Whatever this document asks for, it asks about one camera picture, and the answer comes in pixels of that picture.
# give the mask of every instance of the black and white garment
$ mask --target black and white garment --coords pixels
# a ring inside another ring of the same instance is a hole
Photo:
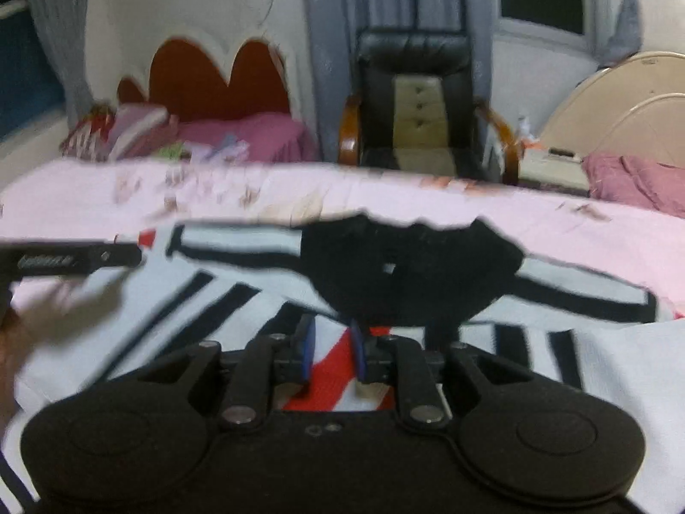
[[[296,228],[198,223],[159,230],[144,266],[96,272],[70,302],[17,378],[17,401],[28,413],[205,339],[240,350],[259,334],[292,333],[302,314],[313,312],[317,365],[338,355],[333,350],[354,320],[435,350],[458,338],[614,401],[640,420],[642,397],[626,403],[635,396],[621,394],[635,372],[627,328],[673,318],[650,292],[526,257],[480,221],[436,231],[365,216]],[[384,389],[369,392],[353,377],[344,383],[332,409],[381,404]],[[636,391],[644,389],[626,389]],[[654,439],[662,442],[659,434]],[[685,465],[678,469],[685,475]],[[685,496],[679,509],[662,508],[664,495],[650,503],[649,474],[640,476],[633,498],[650,513],[679,514]]]

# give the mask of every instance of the black leather chair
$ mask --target black leather chair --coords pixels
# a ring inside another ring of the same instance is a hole
[[[471,45],[461,33],[371,29],[355,59],[359,94],[348,99],[339,163],[485,179],[474,149],[475,113],[495,128],[506,156],[505,183],[516,183],[518,152],[504,121],[474,99]]]

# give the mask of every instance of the beige headboard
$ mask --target beige headboard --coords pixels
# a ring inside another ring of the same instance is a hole
[[[581,84],[540,135],[580,155],[612,152],[685,167],[685,56],[638,54]]]

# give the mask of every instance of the chair backrest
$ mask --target chair backrest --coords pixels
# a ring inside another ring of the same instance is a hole
[[[357,45],[366,148],[468,148],[471,44],[463,33],[369,29]]]

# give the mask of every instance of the wooden armrest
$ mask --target wooden armrest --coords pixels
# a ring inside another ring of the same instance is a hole
[[[338,164],[344,166],[359,166],[360,153],[360,116],[359,108],[362,100],[358,96],[351,96],[345,102],[345,110],[340,122],[340,146],[338,149]]]
[[[502,175],[502,182],[506,185],[518,185],[520,157],[518,154],[516,135],[504,118],[492,111],[485,102],[477,102],[475,109],[477,113],[483,116],[488,123],[494,127],[494,130],[497,132],[499,140],[502,143],[502,149],[504,150],[504,173]]]

